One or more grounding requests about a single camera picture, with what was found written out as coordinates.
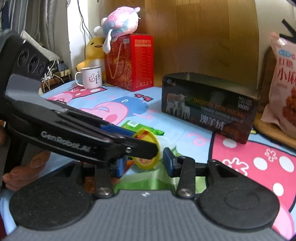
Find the finger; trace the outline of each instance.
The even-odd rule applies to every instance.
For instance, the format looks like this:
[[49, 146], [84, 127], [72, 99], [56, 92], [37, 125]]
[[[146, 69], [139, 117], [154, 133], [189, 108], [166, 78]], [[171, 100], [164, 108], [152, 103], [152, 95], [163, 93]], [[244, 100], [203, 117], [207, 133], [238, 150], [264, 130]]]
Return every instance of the finger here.
[[3, 181], [7, 185], [17, 187], [17, 188], [22, 188], [22, 187], [30, 184], [31, 182], [36, 181], [37, 179], [38, 179], [38, 176], [36, 176], [30, 180], [15, 180], [12, 176], [9, 176], [9, 175], [3, 176]]
[[30, 180], [37, 176], [44, 167], [45, 165], [37, 168], [31, 168], [30, 164], [25, 167], [18, 166], [12, 169], [9, 174], [16, 180]]
[[2, 146], [7, 139], [7, 134], [3, 126], [0, 126], [0, 146]]
[[30, 167], [32, 168], [41, 167], [46, 164], [49, 158], [50, 158], [50, 151], [42, 151], [33, 157], [33, 159], [30, 162]]
[[15, 192], [18, 191], [18, 190], [20, 190], [20, 188], [18, 188], [18, 187], [14, 187], [14, 186], [11, 186], [11, 185], [9, 185], [9, 184], [6, 184], [5, 187], [6, 187], [8, 190], [15, 191]]

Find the wooden panel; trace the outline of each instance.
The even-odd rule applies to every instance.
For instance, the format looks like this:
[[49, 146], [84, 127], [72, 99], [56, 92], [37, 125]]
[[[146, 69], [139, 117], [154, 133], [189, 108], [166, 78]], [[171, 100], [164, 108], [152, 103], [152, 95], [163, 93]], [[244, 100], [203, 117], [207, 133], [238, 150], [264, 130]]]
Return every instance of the wooden panel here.
[[256, 87], [258, 24], [254, 0], [100, 0], [100, 17], [141, 7], [138, 33], [155, 38], [155, 85], [197, 72]]
[[258, 113], [263, 113], [265, 106], [269, 103], [269, 90], [276, 67], [276, 57], [273, 50], [268, 48], [263, 59], [262, 79], [259, 85], [260, 101], [258, 105]]

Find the snack bag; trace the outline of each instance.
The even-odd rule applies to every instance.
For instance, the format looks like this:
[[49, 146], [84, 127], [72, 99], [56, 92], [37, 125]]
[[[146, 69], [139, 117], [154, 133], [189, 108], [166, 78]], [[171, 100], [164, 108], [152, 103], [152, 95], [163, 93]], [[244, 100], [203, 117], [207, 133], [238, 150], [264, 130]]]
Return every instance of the snack bag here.
[[287, 135], [296, 138], [296, 44], [270, 35], [276, 56], [276, 67], [261, 120], [278, 125]]

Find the gold rope handle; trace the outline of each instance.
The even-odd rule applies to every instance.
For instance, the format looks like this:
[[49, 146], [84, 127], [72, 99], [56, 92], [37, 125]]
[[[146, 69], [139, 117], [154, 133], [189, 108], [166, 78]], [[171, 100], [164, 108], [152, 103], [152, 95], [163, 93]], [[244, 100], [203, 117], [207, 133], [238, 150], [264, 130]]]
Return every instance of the gold rope handle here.
[[120, 46], [119, 46], [118, 55], [117, 55], [116, 69], [115, 69], [115, 74], [114, 74], [113, 76], [112, 76], [112, 72], [111, 72], [111, 68], [110, 68], [109, 54], [108, 54], [108, 67], [109, 67], [109, 71], [110, 71], [111, 79], [114, 79], [115, 76], [116, 76], [116, 74], [117, 74], [117, 70], [118, 70], [118, 62], [119, 62], [119, 55], [120, 55], [120, 52], [121, 52], [121, 47], [122, 47], [122, 44], [120, 44]]

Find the stuffed toy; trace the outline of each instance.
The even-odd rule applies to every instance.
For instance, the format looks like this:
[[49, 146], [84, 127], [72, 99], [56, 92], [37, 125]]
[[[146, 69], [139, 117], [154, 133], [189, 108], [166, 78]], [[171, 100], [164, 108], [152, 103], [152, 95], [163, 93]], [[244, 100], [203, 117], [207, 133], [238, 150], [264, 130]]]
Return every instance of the stuffed toy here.
[[103, 18], [101, 26], [94, 28], [96, 36], [104, 37], [103, 51], [108, 54], [111, 50], [111, 41], [115, 42], [118, 37], [132, 34], [138, 28], [139, 7], [119, 7], [107, 18]]
[[85, 47], [85, 61], [79, 63], [76, 67], [78, 71], [82, 68], [91, 66], [102, 66], [102, 80], [106, 81], [106, 69], [105, 69], [105, 54], [103, 52], [102, 37], [94, 37], [91, 39]]

